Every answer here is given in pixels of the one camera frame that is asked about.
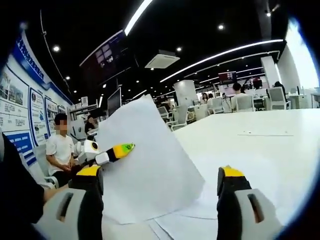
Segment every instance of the poster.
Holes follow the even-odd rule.
[[[50,135],[52,135],[56,133],[55,117],[58,114],[58,105],[47,97],[44,100],[45,100],[46,119],[48,121],[48,129],[49,129]]]
[[[28,89],[7,67],[0,76],[0,128],[5,132],[29,129]]]
[[[33,140],[36,146],[46,143],[48,139],[48,129],[46,126],[45,101],[43,96],[30,88],[30,124]]]
[[[66,108],[64,106],[58,106],[58,113],[59,114],[66,114]]]

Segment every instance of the black shorts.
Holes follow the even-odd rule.
[[[68,182],[76,176],[76,174],[82,169],[82,166],[75,165],[71,168],[71,172],[56,171],[52,176],[55,177],[59,183],[59,188],[68,184]]]

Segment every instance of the tv screen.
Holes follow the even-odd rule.
[[[234,84],[237,82],[237,75],[235,71],[219,73],[220,85]]]
[[[108,104],[108,116],[110,117],[114,112],[121,107],[121,88],[119,87],[107,101]]]

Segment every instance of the black ceiling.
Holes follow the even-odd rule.
[[[63,77],[71,77],[68,81],[69,91],[49,55],[42,35],[40,12],[30,20],[26,34],[35,56],[49,77],[75,103],[83,96],[89,96],[89,100],[93,102],[102,93],[106,93],[106,89],[101,86],[94,86],[88,92],[86,86],[90,83],[85,82],[79,64],[102,42],[124,29],[142,2],[143,0],[83,1],[61,3],[56,7],[42,9],[42,24],[48,46],[61,47],[59,53],[51,52],[54,61]],[[172,91],[172,85],[177,80],[218,63],[260,52],[282,51],[284,43],[246,48],[199,64],[160,83],[160,80],[171,74],[217,53],[263,40],[283,39],[287,31],[287,14],[280,7],[271,17],[267,17],[267,5],[273,9],[277,1],[267,2],[153,0],[127,36],[129,48],[139,67],[118,76],[119,84],[122,84],[123,101],[143,90],[154,97],[160,93],[165,94],[169,89]],[[218,30],[219,24],[223,24],[225,29]],[[151,60],[151,51],[157,49],[175,52],[177,47],[182,47],[181,52],[176,52],[181,59],[170,67],[154,71],[144,68],[146,62]],[[278,53],[270,55],[277,60]],[[199,83],[226,70],[242,71],[261,67],[260,57],[263,56],[266,54],[222,64],[188,76],[187,79],[198,80]],[[251,72],[258,74],[261,70]],[[247,75],[248,72],[243,72],[238,77]]]

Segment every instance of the white chair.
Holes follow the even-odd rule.
[[[166,123],[167,126],[171,129],[171,131],[187,126],[188,107],[186,105],[180,105],[177,110],[178,110],[178,120],[169,121]]]
[[[222,97],[210,98],[208,100],[207,106],[208,106],[208,114],[209,115],[211,114],[211,112],[213,114],[220,114],[220,113],[225,112]]]
[[[268,90],[271,102],[271,110],[291,109],[291,102],[286,100],[282,87],[277,86]]]
[[[43,172],[41,170],[39,170],[36,175],[33,174],[31,172],[29,166],[27,165],[27,161],[26,161],[24,155],[22,153],[20,153],[19,156],[20,156],[22,165],[29,172],[29,174],[33,177],[33,179],[36,181],[37,184],[39,184],[44,189],[54,189],[57,187],[57,185],[55,185],[55,181],[57,181],[57,179],[54,176],[45,177],[45,175],[43,174]]]
[[[42,173],[44,175],[44,179],[48,179],[53,181],[53,184],[55,185],[56,188],[59,188],[59,183],[58,180],[54,177],[54,176],[50,176],[49,175],[49,163],[47,160],[47,156],[46,156],[46,145],[39,145],[36,146],[32,149],[35,158],[42,170]]]
[[[236,103],[236,112],[254,112],[255,105],[254,105],[254,98],[250,95],[243,95],[241,97],[235,98]]]
[[[169,118],[169,113],[167,111],[167,109],[164,106],[161,106],[158,108],[158,111],[161,115],[161,118],[163,119],[168,119]]]

